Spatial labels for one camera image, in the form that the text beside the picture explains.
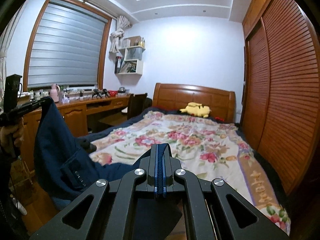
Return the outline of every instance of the yellow plush toy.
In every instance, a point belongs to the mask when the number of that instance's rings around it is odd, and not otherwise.
[[[193,116],[207,118],[211,110],[208,106],[202,106],[202,104],[191,102],[185,109],[180,109],[180,111]]]

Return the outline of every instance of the louvered wardrobe door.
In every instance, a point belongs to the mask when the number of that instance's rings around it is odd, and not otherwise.
[[[251,147],[257,150],[268,101],[268,60],[265,33],[260,26],[248,41],[248,94],[242,128]]]
[[[289,193],[299,183],[315,140],[317,59],[307,22],[294,0],[273,0],[262,18],[270,57],[270,96],[258,151]]]

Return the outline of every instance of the window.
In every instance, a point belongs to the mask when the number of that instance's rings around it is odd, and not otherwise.
[[[33,28],[23,77],[27,88],[98,84],[111,18],[77,0],[46,0]]]

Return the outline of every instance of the wooden headboard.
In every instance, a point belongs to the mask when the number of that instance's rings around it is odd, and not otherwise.
[[[234,122],[236,95],[233,91],[191,85],[156,84],[152,106],[176,110],[185,108],[190,102],[209,106],[211,117]]]

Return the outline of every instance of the wooden window frame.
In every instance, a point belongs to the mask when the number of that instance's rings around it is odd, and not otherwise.
[[[39,12],[39,15],[36,19],[35,25],[33,26],[31,35],[30,35],[30,39],[29,39],[29,43],[28,43],[28,47],[27,47],[27,52],[26,52],[26,58],[24,61],[23,82],[22,82],[23,91],[28,91],[28,76],[29,76],[29,65],[30,65],[31,51],[32,51],[33,43],[35,41],[36,32],[38,30],[40,21],[42,19],[42,16],[44,14],[45,9],[48,6],[49,1],[50,0],[45,0],[44,4]],[[79,7],[82,7],[84,9],[91,11],[91,12],[108,20],[108,22],[105,24],[104,30],[103,30],[101,47],[100,47],[100,55],[99,55],[99,63],[98,63],[97,84],[98,84],[98,88],[102,89],[103,88],[104,64],[105,64],[105,59],[106,59],[107,43],[108,43],[108,37],[109,37],[109,31],[110,31],[112,18],[110,16],[106,15],[105,13],[103,13],[103,12],[101,12],[91,6],[82,3],[81,1],[78,1],[78,0],[61,0],[61,1],[65,1],[65,2],[71,3],[73,5],[77,5]]]

